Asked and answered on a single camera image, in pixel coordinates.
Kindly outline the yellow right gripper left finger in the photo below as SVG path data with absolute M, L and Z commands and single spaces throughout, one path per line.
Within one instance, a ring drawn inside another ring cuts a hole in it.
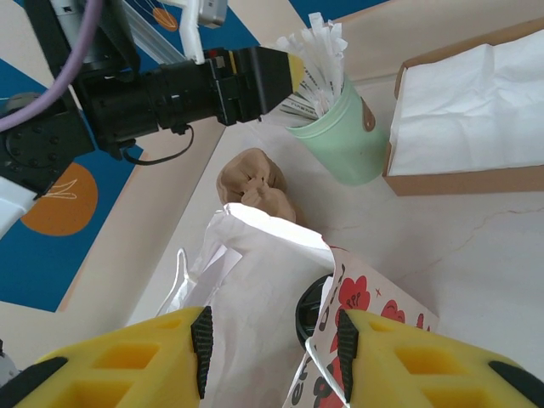
M 179 309 L 44 355 L 12 380 L 14 407 L 197 407 L 213 353 L 210 307 Z

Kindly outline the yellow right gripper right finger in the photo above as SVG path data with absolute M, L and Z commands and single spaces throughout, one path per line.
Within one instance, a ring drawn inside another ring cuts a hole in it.
M 348 407 L 541 407 L 543 382 L 489 350 L 343 310 L 337 355 Z

